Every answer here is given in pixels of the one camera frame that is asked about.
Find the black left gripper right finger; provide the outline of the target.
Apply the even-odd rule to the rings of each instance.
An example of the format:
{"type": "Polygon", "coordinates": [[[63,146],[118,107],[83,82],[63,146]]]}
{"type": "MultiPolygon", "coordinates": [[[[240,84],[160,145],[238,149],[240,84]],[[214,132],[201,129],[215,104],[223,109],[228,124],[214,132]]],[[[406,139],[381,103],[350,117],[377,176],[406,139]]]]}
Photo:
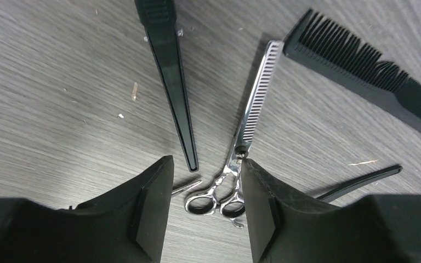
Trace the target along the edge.
{"type": "Polygon", "coordinates": [[[338,207],[252,159],[241,175],[254,262],[421,262],[421,195],[368,195],[338,207]]]}

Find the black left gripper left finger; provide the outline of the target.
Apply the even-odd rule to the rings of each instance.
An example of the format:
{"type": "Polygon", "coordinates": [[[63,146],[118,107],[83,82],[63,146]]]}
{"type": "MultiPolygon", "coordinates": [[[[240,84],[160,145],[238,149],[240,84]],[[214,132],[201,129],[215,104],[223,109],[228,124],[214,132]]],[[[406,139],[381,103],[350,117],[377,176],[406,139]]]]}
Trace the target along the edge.
{"type": "Polygon", "coordinates": [[[164,156],[75,208],[0,198],[0,262],[160,262],[173,177],[164,156]]]}

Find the black curved hair clip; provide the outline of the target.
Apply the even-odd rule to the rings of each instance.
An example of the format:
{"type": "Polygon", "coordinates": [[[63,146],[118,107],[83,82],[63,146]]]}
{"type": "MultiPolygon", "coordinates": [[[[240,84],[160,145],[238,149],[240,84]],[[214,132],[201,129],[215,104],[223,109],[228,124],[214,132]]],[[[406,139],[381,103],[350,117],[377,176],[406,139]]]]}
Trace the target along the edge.
{"type": "Polygon", "coordinates": [[[332,190],[324,193],[323,195],[316,197],[316,199],[326,202],[326,203],[330,203],[344,195],[347,195],[373,182],[396,175],[400,173],[402,170],[403,170],[403,167],[397,164],[397,165],[393,165],[381,170],[374,171],[366,175],[359,176],[358,178],[354,178],[354,179],[342,182],[341,184],[339,184],[337,187],[333,188],[332,190]]]}

